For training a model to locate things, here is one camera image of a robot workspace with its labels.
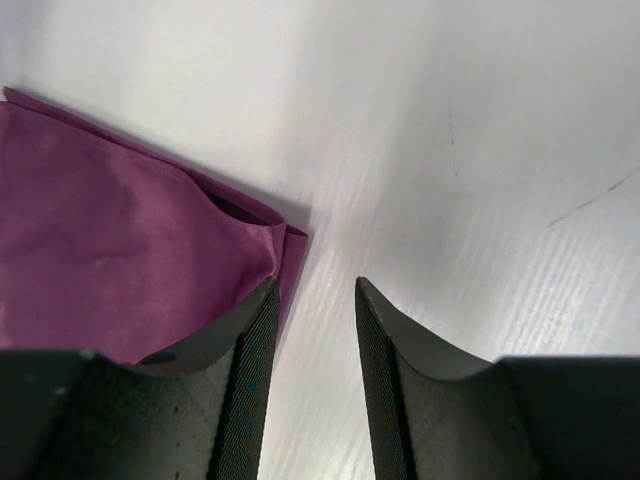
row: maroon fabric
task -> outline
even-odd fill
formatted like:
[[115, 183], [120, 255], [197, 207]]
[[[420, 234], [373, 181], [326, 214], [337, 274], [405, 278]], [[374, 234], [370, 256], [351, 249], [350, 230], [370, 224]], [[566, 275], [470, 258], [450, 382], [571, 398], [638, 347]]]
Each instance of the maroon fabric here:
[[137, 362], [267, 276], [280, 329], [307, 236], [257, 200], [16, 90], [0, 103], [0, 348]]

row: white surface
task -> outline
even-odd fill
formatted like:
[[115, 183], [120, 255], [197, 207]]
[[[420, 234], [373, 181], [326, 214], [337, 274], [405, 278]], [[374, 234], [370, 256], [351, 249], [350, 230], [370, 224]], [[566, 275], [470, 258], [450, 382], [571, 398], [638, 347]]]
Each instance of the white surface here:
[[486, 358], [640, 352], [638, 2], [0, 5], [4, 83], [308, 220], [261, 479], [373, 478], [357, 275]]

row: scratch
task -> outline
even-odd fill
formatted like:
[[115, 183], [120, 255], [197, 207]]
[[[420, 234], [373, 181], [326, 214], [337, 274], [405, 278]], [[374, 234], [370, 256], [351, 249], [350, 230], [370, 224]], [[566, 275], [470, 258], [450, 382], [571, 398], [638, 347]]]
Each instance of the scratch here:
[[453, 136], [453, 115], [451, 113], [451, 96], [447, 98], [447, 111], [449, 113], [449, 140], [451, 141], [451, 163], [453, 164], [453, 174], [458, 176], [458, 168], [456, 167], [456, 157], [455, 152], [453, 151], [455, 147], [455, 139]]
[[607, 188], [604, 192], [600, 193], [599, 195], [596, 195], [593, 198], [590, 198], [589, 200], [587, 200], [586, 202], [581, 203], [580, 205], [578, 205], [577, 207], [575, 207], [573, 210], [560, 215], [558, 218], [554, 219], [553, 221], [551, 221], [548, 225], [547, 228], [551, 228], [554, 225], [560, 223], [563, 220], [566, 220], [567, 218], [571, 217], [574, 213], [579, 212], [580, 210], [582, 210], [583, 208], [588, 207], [589, 205], [592, 205], [600, 200], [602, 200], [603, 197], [605, 197], [606, 195], [608, 195], [609, 193], [613, 192], [614, 190], [616, 190], [617, 188], [620, 188], [627, 180], [629, 180], [631, 177], [633, 177], [636, 173], [638, 173], [638, 171], [640, 170], [640, 167], [635, 168], [629, 175], [622, 177], [620, 180], [618, 180], [616, 183], [614, 183], [613, 185], [611, 185], [609, 188]]

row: tabletop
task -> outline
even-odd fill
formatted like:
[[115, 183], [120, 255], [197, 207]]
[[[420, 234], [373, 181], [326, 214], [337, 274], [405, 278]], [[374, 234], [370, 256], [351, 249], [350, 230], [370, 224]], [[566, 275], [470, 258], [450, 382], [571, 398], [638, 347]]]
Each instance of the tabletop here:
[[483, 358], [640, 352], [639, 27], [633, 0], [0, 0], [0, 81], [311, 233], [260, 478], [371, 479], [359, 275]]

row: folded cloth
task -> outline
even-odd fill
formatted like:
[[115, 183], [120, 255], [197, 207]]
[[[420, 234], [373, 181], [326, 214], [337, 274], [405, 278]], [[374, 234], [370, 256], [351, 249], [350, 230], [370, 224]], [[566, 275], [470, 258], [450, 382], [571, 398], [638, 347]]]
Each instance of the folded cloth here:
[[307, 235], [254, 198], [68, 112], [0, 103], [0, 348], [137, 362], [267, 276], [279, 329]]

